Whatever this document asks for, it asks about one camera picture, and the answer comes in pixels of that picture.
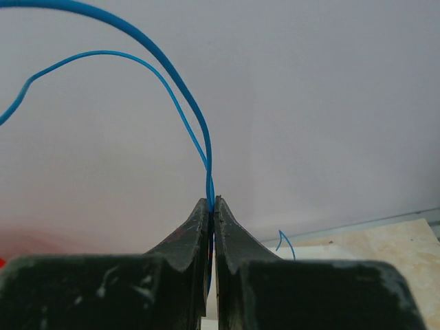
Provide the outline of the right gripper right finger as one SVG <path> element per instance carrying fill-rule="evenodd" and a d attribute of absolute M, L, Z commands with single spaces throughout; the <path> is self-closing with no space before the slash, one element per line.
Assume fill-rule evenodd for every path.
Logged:
<path fill-rule="evenodd" d="M 273 263 L 281 258 L 235 219 L 221 196 L 215 198 L 214 234 L 219 328 L 258 329 L 250 265 Z"/>

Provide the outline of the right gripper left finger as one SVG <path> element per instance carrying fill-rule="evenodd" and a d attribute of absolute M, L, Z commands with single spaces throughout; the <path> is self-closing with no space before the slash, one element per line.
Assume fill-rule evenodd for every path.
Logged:
<path fill-rule="evenodd" d="M 145 256 L 157 265 L 151 281 L 149 329 L 200 329 L 206 315 L 210 264 L 208 203 L 200 199 L 188 219 Z"/>

